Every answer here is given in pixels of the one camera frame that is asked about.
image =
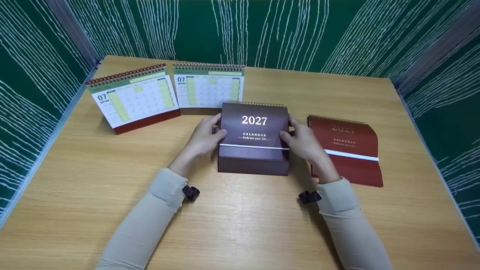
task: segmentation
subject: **spiral binding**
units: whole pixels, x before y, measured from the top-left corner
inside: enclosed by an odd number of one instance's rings
[[[88,86],[89,85],[97,86],[97,85],[109,84],[109,83],[116,82],[116,81],[119,81],[121,79],[124,79],[125,77],[131,76],[131,75],[135,75],[135,77],[137,77],[137,76],[140,76],[140,75],[143,75],[143,74],[150,74],[150,73],[156,72],[157,69],[164,68],[164,67],[166,67],[165,64],[158,64],[158,65],[149,66],[149,67],[146,67],[146,68],[136,69],[136,70],[132,70],[132,71],[127,71],[127,72],[123,72],[123,73],[117,73],[117,74],[114,74],[114,75],[101,77],[101,78],[98,78],[98,79],[93,79],[91,81],[86,82],[85,84],[88,85]]]
[[[208,64],[195,62],[176,62],[173,67],[180,70],[242,71],[245,65]]]
[[[229,103],[233,105],[242,105],[242,106],[285,107],[285,105],[283,104],[275,104],[275,103],[259,103],[259,102],[243,102],[243,101],[225,101],[224,103]]]
[[[364,122],[360,122],[360,121],[345,120],[345,119],[326,117],[326,116],[320,116],[320,115],[315,115],[315,114],[310,114],[308,117],[323,118],[323,119],[336,120],[336,121],[348,122],[348,123],[365,124]]]

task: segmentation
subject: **green wall panel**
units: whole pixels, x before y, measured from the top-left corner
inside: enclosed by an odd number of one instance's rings
[[[403,98],[480,244],[480,28]]]
[[[42,0],[0,11],[1,221],[90,68]]]
[[[474,0],[67,0],[106,54],[389,77]]]

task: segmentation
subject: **tabletop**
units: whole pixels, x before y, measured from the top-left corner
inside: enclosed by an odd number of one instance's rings
[[[95,77],[171,61],[107,56]],[[393,85],[385,78],[247,67],[244,101],[283,103],[368,123],[379,139],[384,187],[353,185],[395,269],[478,269],[480,256]],[[202,116],[182,115],[115,135],[85,92],[0,231],[4,269],[93,269],[123,218],[168,166]],[[201,190],[174,216],[149,269],[337,269],[303,160],[289,176],[194,166]]]

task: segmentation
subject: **person's hand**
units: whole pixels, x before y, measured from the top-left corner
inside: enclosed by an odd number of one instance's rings
[[[218,145],[218,142],[225,138],[227,135],[225,129],[212,134],[213,126],[220,120],[221,116],[221,113],[215,116],[207,116],[198,123],[185,147],[168,166],[170,170],[186,177],[188,169],[195,159],[212,151]]]
[[[280,138],[285,141],[297,156],[306,159],[319,172],[318,178],[321,184],[340,180],[330,157],[313,135],[311,128],[289,115],[291,125],[295,128],[295,137],[288,132],[281,131]]]

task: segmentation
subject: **black clip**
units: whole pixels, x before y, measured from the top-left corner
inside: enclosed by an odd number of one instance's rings
[[[189,201],[195,201],[195,199],[200,194],[200,190],[198,188],[192,186],[185,185],[182,189],[183,194]]]
[[[307,205],[312,202],[318,202],[322,199],[322,195],[318,191],[313,191],[312,193],[304,191],[299,194],[300,201],[303,205]]]

